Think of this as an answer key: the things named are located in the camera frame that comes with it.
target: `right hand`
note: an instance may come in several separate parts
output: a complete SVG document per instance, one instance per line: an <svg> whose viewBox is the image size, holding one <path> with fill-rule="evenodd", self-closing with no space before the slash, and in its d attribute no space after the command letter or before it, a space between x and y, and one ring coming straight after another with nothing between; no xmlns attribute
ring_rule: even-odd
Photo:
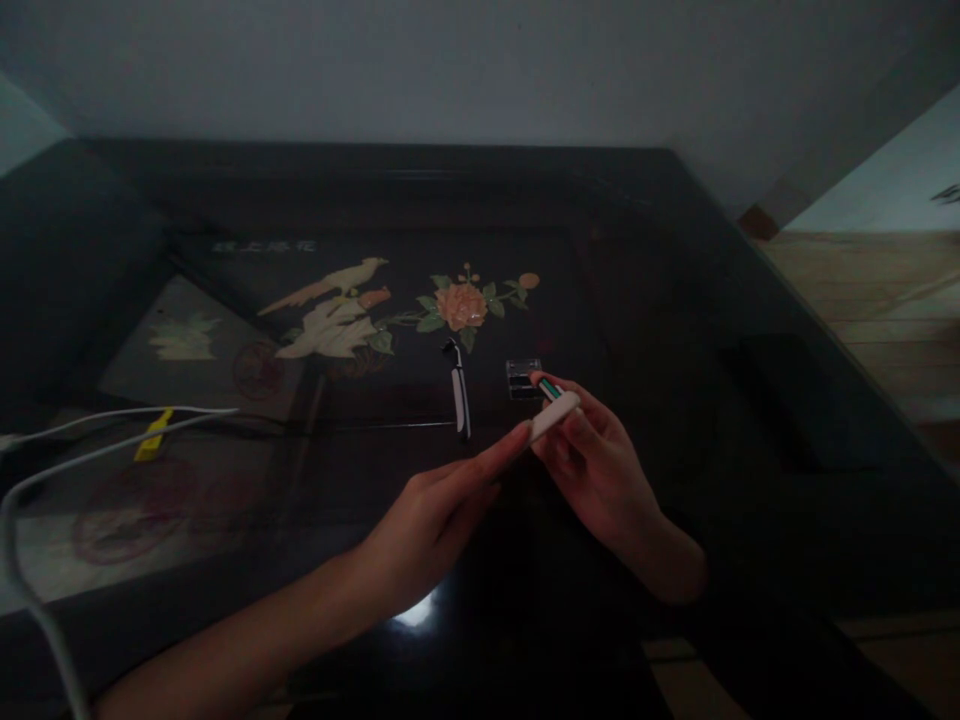
<svg viewBox="0 0 960 720"><path fill-rule="evenodd" d="M533 444L570 507L655 597L696 600L707 580L703 550L660 510L623 423L575 382L544 372L530 381L544 377L580 396L580 408Z"/></svg>

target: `hand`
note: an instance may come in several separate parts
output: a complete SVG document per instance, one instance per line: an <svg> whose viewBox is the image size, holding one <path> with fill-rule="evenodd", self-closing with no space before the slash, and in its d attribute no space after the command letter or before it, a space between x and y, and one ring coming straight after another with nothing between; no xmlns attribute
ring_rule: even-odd
<svg viewBox="0 0 960 720"><path fill-rule="evenodd" d="M696 600L707 579L703 549L661 512L623 423L570 380L535 372L530 381L544 377L580 396L580 408L533 444L570 507L655 597Z"/></svg>
<svg viewBox="0 0 960 720"><path fill-rule="evenodd" d="M491 483L529 436L525 421L474 458L414 475L367 539L331 561L368 625L409 609L440 583L496 500L500 487Z"/></svg>

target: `decorative painting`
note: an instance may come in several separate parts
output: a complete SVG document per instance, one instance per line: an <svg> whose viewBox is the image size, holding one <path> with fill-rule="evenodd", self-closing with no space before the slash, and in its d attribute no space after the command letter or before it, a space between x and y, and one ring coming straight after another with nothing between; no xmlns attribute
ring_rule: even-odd
<svg viewBox="0 0 960 720"><path fill-rule="evenodd" d="M428 333L448 327L459 333L460 342L471 353L477 340L477 329L486 322L487 315L505 318L504 301L518 310L529 310L527 297L540 284L540 276L524 273L518 280L504 280L501 284L509 289L498 294L496 282L480 287L480 275L473 271L470 263L463 264L457 282L453 282L449 275L431 275L430 279L437 289L433 297L421 295L417 298L422 312L392 315L374 323L374 328L386 330L391 324L413 325L417 332Z"/></svg>
<svg viewBox="0 0 960 720"><path fill-rule="evenodd" d="M220 318L207 319L203 313L194 313L186 321L167 318L150 326L156 336L148 342L159 348L161 360L216 360L210 352L213 340L208 333L220 322Z"/></svg>
<svg viewBox="0 0 960 720"><path fill-rule="evenodd" d="M456 281L449 275L431 275L436 289L432 296L416 298L419 310L410 310L372 320L368 312L391 299L390 290L359 294L358 286L373 278L376 269L387 263L383 258L367 258L360 265L345 268L325 276L296 293L279 300L260 312L261 315L282 307L301 306L308 300L334 289L340 295L319 303L303 316L302 328L294 328L284 338L290 344L277 351L283 359L302 358L316 353L328 358L349 361L337 366L336 374L343 377L362 377L383 367L375 354L393 355L396 339L391 326L412 327L418 333L429 333L442 328L458 333L467 352L473 352L478 329L489 315L506 317L508 305L528 310L530 292L540 284L535 273L524 273L517 280L505 280L481 285L480 275L464 263Z"/></svg>

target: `bird painting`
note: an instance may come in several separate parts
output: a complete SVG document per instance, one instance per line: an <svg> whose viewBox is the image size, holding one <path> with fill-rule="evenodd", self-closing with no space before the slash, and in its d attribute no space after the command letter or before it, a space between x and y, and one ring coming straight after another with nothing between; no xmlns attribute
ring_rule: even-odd
<svg viewBox="0 0 960 720"><path fill-rule="evenodd" d="M325 300L303 316L303 331L292 344L280 348L276 356L290 360L317 353L356 359L354 348L367 344L367 338L378 332L367 317L367 310L389 299L390 290L384 287L339 304L336 298Z"/></svg>
<svg viewBox="0 0 960 720"><path fill-rule="evenodd" d="M333 289L340 290L340 295L334 298L334 304L347 302L351 294L356 294L355 288L368 282L377 268L386 265L387 260L383 258L365 258L359 265L337 270L324 277L319 282L307 285L305 288L297 290L292 295L288 295L282 300L272 305L268 305L257 315L266 315L274 310L284 307L302 307L307 301L325 295Z"/></svg>

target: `painted bird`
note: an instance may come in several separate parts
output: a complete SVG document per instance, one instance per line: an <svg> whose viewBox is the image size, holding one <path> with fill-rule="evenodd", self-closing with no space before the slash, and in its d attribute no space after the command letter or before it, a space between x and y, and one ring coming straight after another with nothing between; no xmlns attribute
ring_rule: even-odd
<svg viewBox="0 0 960 720"><path fill-rule="evenodd" d="M277 300L273 305L269 305L258 312L257 315L266 315L282 307L300 307L308 300L313 300L321 295L325 295L334 288L340 290L340 296L336 298L337 301L346 302L347 295L355 287L363 285L370 280L377 271L377 268L381 265L386 265L387 262L389 261L383 258L365 258L359 265L332 272L320 282L307 285L305 288L297 290L293 295L288 295L283 300Z"/></svg>

